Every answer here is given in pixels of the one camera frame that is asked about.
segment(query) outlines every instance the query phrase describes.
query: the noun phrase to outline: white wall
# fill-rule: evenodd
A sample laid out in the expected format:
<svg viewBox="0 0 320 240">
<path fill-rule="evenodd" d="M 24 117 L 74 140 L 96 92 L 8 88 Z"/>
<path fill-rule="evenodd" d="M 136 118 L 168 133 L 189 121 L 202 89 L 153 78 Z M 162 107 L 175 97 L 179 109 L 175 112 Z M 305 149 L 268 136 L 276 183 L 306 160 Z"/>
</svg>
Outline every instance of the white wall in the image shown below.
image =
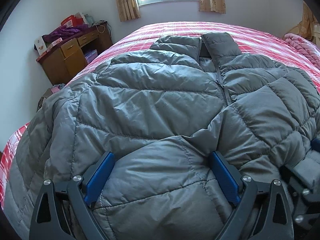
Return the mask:
<svg viewBox="0 0 320 240">
<path fill-rule="evenodd" d="M 33 44 L 77 12 L 72 1 L 21 0 L 0 32 L 1 151 L 10 135 L 33 118 L 40 97 L 52 86 L 36 62 Z"/>
<path fill-rule="evenodd" d="M 302 0 L 226 0 L 227 14 L 199 12 L 197 1 L 162 2 L 140 7 L 141 18 L 121 23 L 115 0 L 79 0 L 85 13 L 95 20 L 107 20 L 113 41 L 152 23 L 167 21 L 208 21 L 241 25 L 284 35 L 302 18 Z"/>
</svg>

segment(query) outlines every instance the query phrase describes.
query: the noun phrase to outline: wooden desk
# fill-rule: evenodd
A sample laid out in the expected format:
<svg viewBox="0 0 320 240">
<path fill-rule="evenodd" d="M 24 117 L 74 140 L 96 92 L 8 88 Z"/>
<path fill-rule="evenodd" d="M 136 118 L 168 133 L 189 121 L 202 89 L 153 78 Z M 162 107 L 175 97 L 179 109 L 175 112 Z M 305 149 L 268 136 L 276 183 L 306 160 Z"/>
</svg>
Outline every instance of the wooden desk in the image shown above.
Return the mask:
<svg viewBox="0 0 320 240">
<path fill-rule="evenodd" d="M 52 85 L 67 84 L 83 70 L 86 52 L 96 49 L 99 55 L 113 45 L 106 24 L 98 25 L 99 31 L 92 27 L 90 32 L 53 47 L 53 52 L 39 61 Z"/>
</svg>

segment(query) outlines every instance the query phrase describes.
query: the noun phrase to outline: metal screw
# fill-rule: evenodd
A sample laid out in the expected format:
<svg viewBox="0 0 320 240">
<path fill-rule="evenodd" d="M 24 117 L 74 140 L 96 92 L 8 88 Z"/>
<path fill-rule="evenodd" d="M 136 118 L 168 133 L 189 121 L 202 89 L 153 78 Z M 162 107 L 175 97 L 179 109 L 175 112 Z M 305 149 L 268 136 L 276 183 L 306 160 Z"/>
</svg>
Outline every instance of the metal screw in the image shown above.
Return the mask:
<svg viewBox="0 0 320 240">
<path fill-rule="evenodd" d="M 244 175 L 243 176 L 243 180 L 246 181 L 246 182 L 250 182 L 252 180 L 252 178 L 248 175 Z"/>
<path fill-rule="evenodd" d="M 294 221 L 297 223 L 297 224 L 300 224 L 302 221 L 303 221 L 303 216 L 297 216 Z"/>
<path fill-rule="evenodd" d="M 51 183 L 51 180 L 49 180 L 49 179 L 46 179 L 46 180 L 43 182 L 43 184 L 46 185 L 46 186 L 48 186 L 50 183 Z"/>
<path fill-rule="evenodd" d="M 278 179 L 275 179 L 273 181 L 273 184 L 275 184 L 276 186 L 280 186 L 281 185 L 281 182 L 278 180 Z"/>
<path fill-rule="evenodd" d="M 73 177 L 73 181 L 81 181 L 82 177 L 80 175 L 76 175 Z"/>
<path fill-rule="evenodd" d="M 304 190 L 302 190 L 302 194 L 306 196 L 310 194 L 310 190 L 308 188 L 305 188 Z"/>
</svg>

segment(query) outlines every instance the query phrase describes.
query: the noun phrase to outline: red plaid bedsheet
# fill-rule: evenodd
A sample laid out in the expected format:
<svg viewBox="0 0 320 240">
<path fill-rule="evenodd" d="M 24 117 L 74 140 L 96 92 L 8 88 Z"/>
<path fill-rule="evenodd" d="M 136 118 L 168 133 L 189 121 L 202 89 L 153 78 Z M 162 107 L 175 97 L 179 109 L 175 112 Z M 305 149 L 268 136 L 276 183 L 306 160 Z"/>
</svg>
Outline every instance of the red plaid bedsheet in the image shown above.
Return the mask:
<svg viewBox="0 0 320 240">
<path fill-rule="evenodd" d="M 116 55 L 128 51 L 148 49 L 159 37 L 165 35 L 184 35 L 199 37 L 208 32 L 227 32 L 243 53 L 263 54 L 273 60 L 282 62 L 288 66 L 305 70 L 320 91 L 320 70 L 318 70 L 304 55 L 285 41 L 264 33 L 245 27 L 209 22 L 169 22 L 144 26 L 127 37 L 123 38 L 111 48 L 103 52 L 81 71 L 72 81 L 89 73 L 103 62 Z M 0 165 L 0 202 L 3 206 L 5 186 L 9 175 L 12 159 L 16 153 L 18 142 L 27 125 L 21 127 L 9 139 Z"/>
</svg>

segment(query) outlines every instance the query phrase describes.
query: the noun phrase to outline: purple clothing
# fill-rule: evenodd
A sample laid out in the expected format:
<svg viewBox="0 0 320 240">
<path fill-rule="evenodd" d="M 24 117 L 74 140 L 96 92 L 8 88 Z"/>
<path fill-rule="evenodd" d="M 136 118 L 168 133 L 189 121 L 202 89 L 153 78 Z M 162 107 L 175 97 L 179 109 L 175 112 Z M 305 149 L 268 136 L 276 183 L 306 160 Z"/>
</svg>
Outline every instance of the purple clothing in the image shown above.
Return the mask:
<svg viewBox="0 0 320 240">
<path fill-rule="evenodd" d="M 52 33 L 43 35 L 42 38 L 45 42 L 52 43 L 59 38 L 62 38 L 62 40 L 66 40 L 76 33 L 85 31 L 86 29 L 88 29 L 87 24 L 78 25 L 75 27 L 66 27 L 65 25 L 63 25 L 56 28 Z"/>
</svg>

